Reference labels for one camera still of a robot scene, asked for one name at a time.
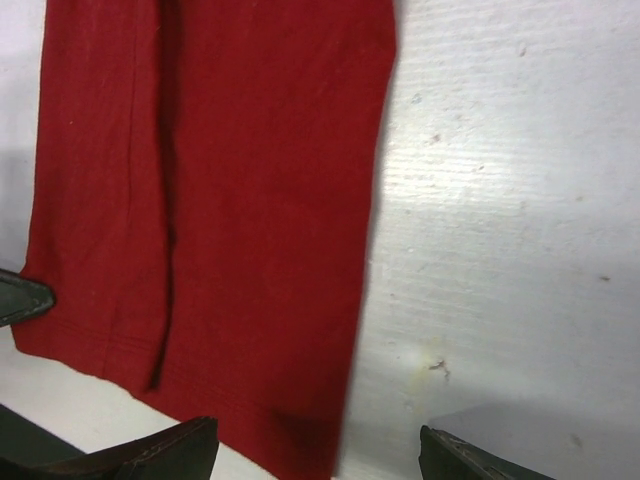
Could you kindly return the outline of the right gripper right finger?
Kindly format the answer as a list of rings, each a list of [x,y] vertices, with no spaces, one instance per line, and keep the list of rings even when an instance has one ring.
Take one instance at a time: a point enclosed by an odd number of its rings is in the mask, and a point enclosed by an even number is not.
[[[418,457],[424,480],[550,480],[444,430],[423,425]]]

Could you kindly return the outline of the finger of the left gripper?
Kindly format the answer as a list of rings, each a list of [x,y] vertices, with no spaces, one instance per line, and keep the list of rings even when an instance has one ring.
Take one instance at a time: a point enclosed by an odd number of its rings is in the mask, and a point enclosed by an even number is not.
[[[54,307],[55,295],[47,285],[4,269],[1,270],[0,278],[2,327],[39,317]]]

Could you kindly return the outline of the red t-shirt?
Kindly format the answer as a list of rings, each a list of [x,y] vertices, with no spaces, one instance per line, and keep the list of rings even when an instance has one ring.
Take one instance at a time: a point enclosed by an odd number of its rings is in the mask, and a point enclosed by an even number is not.
[[[19,351],[280,479],[334,473],[389,1],[50,1]]]

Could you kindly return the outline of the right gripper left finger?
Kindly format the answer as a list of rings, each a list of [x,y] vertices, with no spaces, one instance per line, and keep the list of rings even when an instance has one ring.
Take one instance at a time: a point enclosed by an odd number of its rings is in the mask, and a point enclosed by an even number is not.
[[[3,479],[208,479],[218,453],[218,422],[196,417],[144,438],[40,466],[3,458]]]

